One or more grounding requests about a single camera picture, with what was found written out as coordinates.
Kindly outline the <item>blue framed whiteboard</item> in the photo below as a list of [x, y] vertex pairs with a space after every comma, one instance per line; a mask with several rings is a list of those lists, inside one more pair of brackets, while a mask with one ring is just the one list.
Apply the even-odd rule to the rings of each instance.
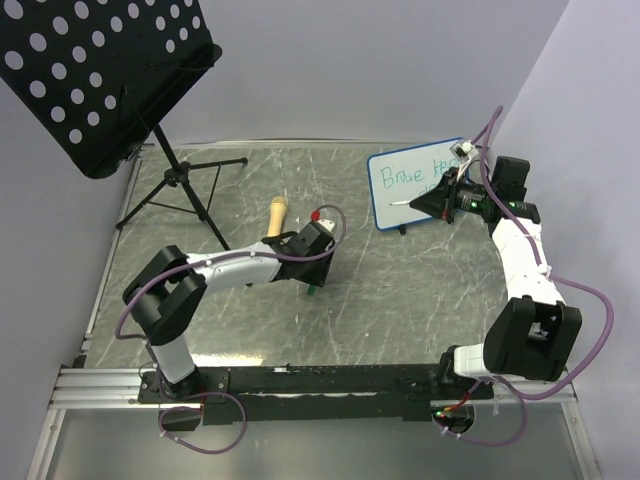
[[389, 203], [413, 200], [434, 188], [449, 168], [460, 164], [450, 151], [450, 147], [460, 140], [460, 137], [446, 139], [369, 157], [367, 173], [378, 230], [389, 231], [400, 225], [432, 219], [409, 205], [389, 206]]

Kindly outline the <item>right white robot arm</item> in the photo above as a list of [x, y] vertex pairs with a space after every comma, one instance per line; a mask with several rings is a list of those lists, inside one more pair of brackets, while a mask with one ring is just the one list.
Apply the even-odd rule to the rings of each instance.
[[412, 209], [452, 223], [459, 211], [488, 226], [503, 267], [508, 301], [482, 343], [456, 346], [436, 375], [438, 390], [458, 398], [474, 379], [498, 375], [555, 381], [582, 325], [548, 276], [537, 207], [525, 200], [526, 160], [500, 156], [487, 186], [462, 180], [449, 168], [436, 187], [410, 201]]

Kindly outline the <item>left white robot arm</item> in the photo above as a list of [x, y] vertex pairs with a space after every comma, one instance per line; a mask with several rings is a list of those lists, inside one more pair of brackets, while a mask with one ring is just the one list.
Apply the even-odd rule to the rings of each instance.
[[215, 254], [186, 254], [175, 245], [161, 249], [125, 289], [115, 337], [127, 338], [122, 327], [131, 317], [142, 329], [138, 336], [146, 341], [162, 390], [174, 401], [189, 400], [200, 374], [185, 332], [205, 294], [282, 280], [324, 286], [343, 240], [332, 228], [328, 220], [311, 221], [299, 232]]

